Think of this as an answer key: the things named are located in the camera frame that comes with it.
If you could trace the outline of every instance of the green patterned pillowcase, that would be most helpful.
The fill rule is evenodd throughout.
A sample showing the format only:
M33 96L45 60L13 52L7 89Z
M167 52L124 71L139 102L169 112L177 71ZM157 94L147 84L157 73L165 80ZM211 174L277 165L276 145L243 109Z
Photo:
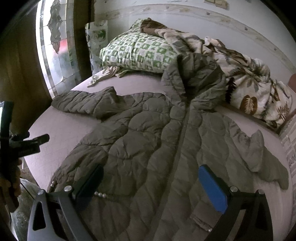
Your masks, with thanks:
M177 54L162 38L140 32L143 20L137 20L129 31L117 36L100 51L103 66L163 73Z

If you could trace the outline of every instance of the jacket zipper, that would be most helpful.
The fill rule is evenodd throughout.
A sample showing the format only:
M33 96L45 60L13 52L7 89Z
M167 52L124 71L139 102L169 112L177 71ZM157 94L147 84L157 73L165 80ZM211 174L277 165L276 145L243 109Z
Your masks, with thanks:
M155 236L155 233L156 233L156 230L157 230L157 228L159 226L159 221L160 221L161 216L163 214L165 205L166 205L166 203L168 201L168 195L170 193L171 184L173 182L173 178L175 176L175 172L177 170L179 160L180 160L180 156L181 156L181 150L182 150L183 140L184 140L186 129L187 129L188 120L189 120L189 106L186 105L185 117L184 117L184 119L182 121L183 127L182 127L182 130L180 132L178 147L177 147L177 151L176 151L176 154L175 154L173 167L172 167L170 176L168 178L166 189L163 192L163 196L162 196L162 198L160 200L159 207L158 207L158 209L157 209L157 211L156 211L156 213L154 215L154 218L152 219L152 222L151 222L151 225L150 225L150 231L149 231L148 235L146 235L146 237L144 239L145 241L152 241L153 240L153 238Z

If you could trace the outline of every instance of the leaf print blanket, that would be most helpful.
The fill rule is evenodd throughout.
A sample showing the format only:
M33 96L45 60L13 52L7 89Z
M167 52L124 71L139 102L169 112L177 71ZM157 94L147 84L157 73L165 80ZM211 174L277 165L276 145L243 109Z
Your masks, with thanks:
M292 104L288 88L270 78L270 70L260 59L252 59L227 49L218 39L200 39L192 33L167 28L148 18L141 24L141 32L164 38L178 54L202 53L220 65L227 78L225 101L261 119L277 130L286 119Z

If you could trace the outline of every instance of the metal bolt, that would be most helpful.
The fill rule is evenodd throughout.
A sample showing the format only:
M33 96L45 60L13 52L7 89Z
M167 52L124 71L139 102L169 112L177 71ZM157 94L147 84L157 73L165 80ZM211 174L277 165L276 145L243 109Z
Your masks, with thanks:
M65 192L70 192L72 190L72 186L65 186L64 191Z
M38 195L42 195L43 193L44 193L44 190L43 190L43 189L41 189L41 190L39 190L39 191L37 192Z
M235 186L232 186L232 187L230 187L230 191L232 191L232 192L237 192L237 191L238 191L238 188L235 187Z
M262 189L259 189L258 192L259 192L259 194L261 194L261 195L265 194L264 190L262 190Z

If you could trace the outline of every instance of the window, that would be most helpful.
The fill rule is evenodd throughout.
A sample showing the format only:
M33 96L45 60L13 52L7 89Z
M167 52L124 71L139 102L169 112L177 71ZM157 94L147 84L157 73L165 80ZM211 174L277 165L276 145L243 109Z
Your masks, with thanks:
M36 15L36 41L43 76L52 98L81 82L74 29L74 0L41 0Z

